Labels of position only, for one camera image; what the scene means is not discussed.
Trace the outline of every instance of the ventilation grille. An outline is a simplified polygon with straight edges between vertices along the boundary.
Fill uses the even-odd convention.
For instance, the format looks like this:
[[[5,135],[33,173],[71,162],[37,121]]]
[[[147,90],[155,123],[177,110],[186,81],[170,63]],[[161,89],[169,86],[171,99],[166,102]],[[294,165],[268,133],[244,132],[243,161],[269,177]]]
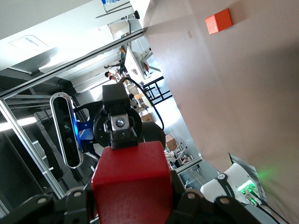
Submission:
[[[39,144],[38,141],[33,142],[33,145],[34,145],[34,147],[36,148],[37,152],[39,153],[39,155],[40,155],[42,158],[46,156],[43,147],[41,146],[41,144]]]

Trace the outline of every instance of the white ceiling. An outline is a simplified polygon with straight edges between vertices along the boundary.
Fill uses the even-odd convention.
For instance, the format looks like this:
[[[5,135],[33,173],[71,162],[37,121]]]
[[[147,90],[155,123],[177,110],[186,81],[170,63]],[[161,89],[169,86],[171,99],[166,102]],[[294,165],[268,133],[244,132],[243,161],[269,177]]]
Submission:
[[[22,10],[24,8],[23,1],[21,0],[10,0],[10,1],[13,3],[14,7],[18,7],[19,10]],[[115,4],[106,5],[106,9],[109,10],[112,7],[118,6],[125,2],[127,2],[127,0],[121,0]],[[37,21],[35,15],[36,13],[39,14],[45,13],[48,16],[51,16],[53,14],[49,14],[47,12],[53,10],[56,13],[58,13],[59,11],[57,12],[57,6],[58,5],[60,6],[60,4],[61,4],[60,2],[57,3],[56,5],[46,4],[45,6],[47,8],[46,7],[42,8],[39,4],[39,7],[37,7],[37,9],[32,10],[31,13],[28,14],[27,17],[24,17],[23,19],[27,20],[28,18],[34,17],[32,18],[32,20],[35,19],[36,22]],[[49,20],[36,24],[30,28],[27,28],[23,31],[20,31],[16,34],[8,36],[0,40],[0,57],[1,57],[0,70],[13,66],[17,63],[20,63],[38,54],[41,54],[54,47],[59,47],[60,51],[58,55],[55,55],[54,58],[51,59],[52,62],[51,64],[48,65],[48,69],[52,68],[51,65],[62,64],[67,60],[75,59],[77,57],[85,55],[113,41],[109,30],[105,26],[106,24],[113,22],[117,19],[120,19],[121,17],[124,17],[133,12],[134,12],[133,9],[129,8],[96,19],[95,18],[96,16],[105,14],[105,11],[100,0],[93,0],[77,8],[74,8],[68,12],[60,14],[54,18],[51,18]],[[3,18],[2,15],[1,18],[2,18],[1,19],[2,28],[5,28],[5,26],[7,26],[5,22],[7,21],[6,19],[9,20],[12,19],[10,16],[9,18]],[[9,42],[14,41],[26,35],[35,36],[40,41],[45,43],[47,46],[38,51],[34,51],[29,49],[20,49],[9,44]]]

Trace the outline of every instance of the desk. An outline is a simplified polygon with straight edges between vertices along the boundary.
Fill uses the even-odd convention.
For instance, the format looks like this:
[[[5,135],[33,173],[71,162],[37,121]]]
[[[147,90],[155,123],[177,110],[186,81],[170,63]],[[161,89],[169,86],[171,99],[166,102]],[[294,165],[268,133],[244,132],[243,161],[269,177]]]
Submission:
[[[137,62],[134,53],[132,52],[130,47],[127,48],[125,67],[131,79],[133,79],[135,82],[140,83],[144,81],[144,72],[140,67],[139,63]]]
[[[164,77],[160,76],[160,77],[158,77],[158,78],[156,78],[156,79],[154,79],[154,80],[152,80],[152,81],[150,81],[150,82],[148,82],[148,83],[146,83],[146,84],[144,84],[142,86],[142,88],[144,89],[145,93],[147,93],[147,92],[149,93],[149,98],[151,99],[151,101],[154,101],[156,99],[161,98],[161,100],[159,100],[158,102],[154,103],[154,105],[156,105],[158,103],[161,103],[164,100],[167,100],[170,97],[172,97],[171,94],[170,94],[170,96],[164,97],[164,95],[166,95],[167,93],[170,93],[170,90],[162,93],[161,90],[159,89],[159,86],[158,86],[157,82],[159,82],[159,81],[161,81],[163,79],[164,79]],[[157,88],[158,92],[160,93],[160,96],[155,97],[155,95],[154,95],[154,93],[152,91],[154,88]]]

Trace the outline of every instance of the cardboard box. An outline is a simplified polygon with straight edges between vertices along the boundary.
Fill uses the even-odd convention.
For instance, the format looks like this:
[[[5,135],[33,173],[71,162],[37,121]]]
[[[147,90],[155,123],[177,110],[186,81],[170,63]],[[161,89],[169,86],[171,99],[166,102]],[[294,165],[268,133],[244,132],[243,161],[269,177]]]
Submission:
[[[154,121],[154,118],[153,118],[153,116],[152,116],[151,113],[148,113],[148,114],[146,114],[146,115],[143,115],[143,116],[141,117],[141,120],[142,120],[143,122],[145,122],[145,121],[153,121],[153,122],[155,122],[155,121]]]
[[[166,146],[169,148],[169,150],[174,151],[178,146],[176,143],[176,140],[170,135],[166,135]]]

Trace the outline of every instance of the small orange block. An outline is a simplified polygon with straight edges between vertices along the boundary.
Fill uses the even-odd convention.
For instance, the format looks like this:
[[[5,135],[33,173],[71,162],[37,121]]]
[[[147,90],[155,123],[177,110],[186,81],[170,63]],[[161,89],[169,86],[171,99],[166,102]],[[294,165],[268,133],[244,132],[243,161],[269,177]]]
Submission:
[[[232,25],[228,8],[206,18],[206,26],[209,34],[218,33]]]

